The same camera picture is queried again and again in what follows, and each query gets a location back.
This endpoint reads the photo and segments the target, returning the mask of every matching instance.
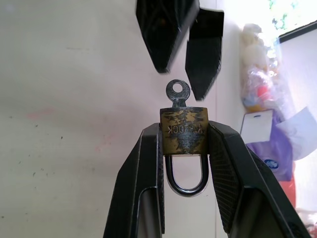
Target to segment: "window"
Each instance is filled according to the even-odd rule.
[[[317,29],[317,0],[268,1],[272,13],[272,23],[281,38],[287,36],[288,39],[291,39]]]

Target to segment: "white card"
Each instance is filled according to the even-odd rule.
[[[245,114],[241,137],[244,143],[269,141],[272,130],[273,110]]]

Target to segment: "padlock body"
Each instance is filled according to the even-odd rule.
[[[207,108],[161,109],[163,154],[208,154],[208,123]]]

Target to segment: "padlock shackle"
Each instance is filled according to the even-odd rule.
[[[173,158],[171,155],[165,156],[165,166],[166,166],[166,176],[167,181],[171,189],[176,192],[178,195],[183,197],[194,197],[202,193],[207,184],[209,178],[209,165],[208,165],[208,156],[207,155],[200,155],[200,163],[201,163],[201,170],[202,176],[199,184],[191,189],[182,188],[178,185],[174,177],[173,171]]]

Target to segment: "brass padlock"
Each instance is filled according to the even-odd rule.
[[[173,90],[174,84],[182,86],[181,92]],[[187,107],[190,88],[182,80],[172,80],[166,87],[166,94],[173,102],[172,108],[160,110],[160,126],[163,134],[163,154],[166,175],[170,187],[179,195],[192,197],[201,193],[209,177],[208,168],[208,111],[207,108]],[[199,154],[201,157],[202,179],[192,189],[179,186],[173,174],[172,155]]]
[[[160,123],[164,155],[207,154],[207,108],[164,108]]]

